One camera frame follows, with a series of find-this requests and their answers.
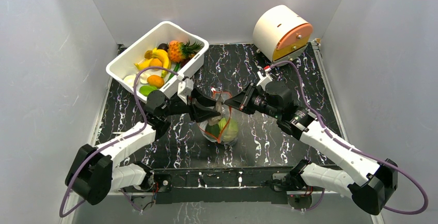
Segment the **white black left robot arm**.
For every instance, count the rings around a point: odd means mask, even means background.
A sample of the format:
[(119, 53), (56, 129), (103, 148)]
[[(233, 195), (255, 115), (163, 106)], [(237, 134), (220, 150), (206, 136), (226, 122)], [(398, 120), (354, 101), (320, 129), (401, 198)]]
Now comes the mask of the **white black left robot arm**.
[(82, 146), (65, 179), (66, 186), (91, 205), (100, 203), (111, 191), (136, 187), (150, 191), (154, 185), (153, 170), (140, 162), (120, 163), (140, 148), (166, 134), (169, 116), (188, 114), (191, 120), (203, 122), (220, 116), (218, 101), (194, 88), (187, 96), (174, 94), (168, 98), (159, 90), (152, 91), (140, 110), (146, 122), (139, 122), (128, 131), (98, 146)]

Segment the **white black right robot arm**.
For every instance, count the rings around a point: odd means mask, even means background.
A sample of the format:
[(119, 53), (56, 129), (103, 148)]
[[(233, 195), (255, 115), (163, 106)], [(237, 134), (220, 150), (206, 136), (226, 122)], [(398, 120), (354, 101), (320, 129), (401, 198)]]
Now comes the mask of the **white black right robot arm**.
[(333, 170), (301, 161), (289, 174), (292, 186), (298, 190), (316, 186), (334, 191), (351, 198), (366, 213), (378, 215), (397, 189), (398, 174), (393, 161), (382, 163), (360, 155), (323, 128), (309, 109), (295, 105), (292, 91), (283, 82), (269, 82), (265, 87), (251, 83), (225, 104), (248, 115), (260, 112), (275, 118), (284, 133), (315, 148), (340, 167)]

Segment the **clear zip bag orange zipper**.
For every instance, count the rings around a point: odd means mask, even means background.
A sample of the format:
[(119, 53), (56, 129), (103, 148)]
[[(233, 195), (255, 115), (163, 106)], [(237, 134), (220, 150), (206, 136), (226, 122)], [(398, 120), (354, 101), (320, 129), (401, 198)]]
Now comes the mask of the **clear zip bag orange zipper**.
[(232, 108), (225, 105), (225, 100), (231, 98), (229, 92), (218, 91), (211, 87), (211, 98), (216, 104), (211, 109), (220, 113), (219, 116), (198, 122), (197, 126), (201, 134), (210, 142), (233, 146), (238, 141), (239, 125), (233, 117)]

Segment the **light green toy cabbage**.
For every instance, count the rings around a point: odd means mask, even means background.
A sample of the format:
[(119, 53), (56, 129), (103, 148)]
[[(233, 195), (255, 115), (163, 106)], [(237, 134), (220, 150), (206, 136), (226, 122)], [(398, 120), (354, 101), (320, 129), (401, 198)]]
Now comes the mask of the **light green toy cabbage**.
[(221, 128), (220, 139), (224, 143), (231, 143), (238, 136), (238, 123), (232, 118), (222, 118), (219, 123)]

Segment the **dark green toy avocado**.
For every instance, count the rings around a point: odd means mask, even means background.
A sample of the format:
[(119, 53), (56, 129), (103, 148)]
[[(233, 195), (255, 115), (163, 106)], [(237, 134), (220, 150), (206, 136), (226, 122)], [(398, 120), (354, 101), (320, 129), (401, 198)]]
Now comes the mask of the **dark green toy avocado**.
[(211, 136), (213, 139), (217, 139), (220, 136), (221, 128), (218, 124), (209, 125), (207, 124), (205, 132), (207, 135)]

